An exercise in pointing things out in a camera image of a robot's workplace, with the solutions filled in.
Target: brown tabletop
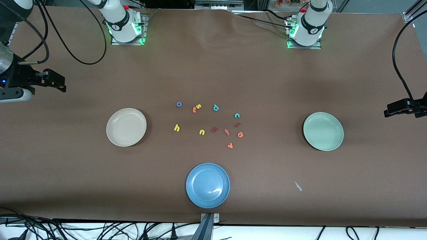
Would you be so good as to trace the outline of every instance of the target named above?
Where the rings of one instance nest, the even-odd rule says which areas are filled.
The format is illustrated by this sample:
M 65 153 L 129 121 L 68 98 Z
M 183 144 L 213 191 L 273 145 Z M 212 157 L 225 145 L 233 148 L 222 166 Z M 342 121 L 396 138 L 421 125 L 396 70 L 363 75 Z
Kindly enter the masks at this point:
M 86 9 L 49 11 L 75 55 L 102 54 Z M 43 33 L 36 9 L 29 20 Z M 185 181 L 213 162 L 227 171 L 231 191 L 210 211 L 227 223 L 425 226 L 427 117 L 383 116 L 388 103 L 407 97 L 391 58 L 402 18 L 332 14 L 327 24 L 322 50 L 297 50 L 286 48 L 283 28 L 227 11 L 160 10 L 145 46 L 108 45 L 93 66 L 72 59 L 50 28 L 50 59 L 34 68 L 65 76 L 67 92 L 36 87 L 31 101 L 0 105 L 1 205 L 55 218 L 197 221 L 209 210 L 188 199 Z M 21 23 L 11 49 L 23 56 L 39 41 Z M 28 61 L 44 55 L 42 47 Z M 421 98 L 427 65 L 412 27 L 397 64 Z M 147 118 L 136 146 L 106 136 L 122 108 Z M 318 111 L 342 123 L 344 142 L 334 151 L 314 149 L 302 134 Z

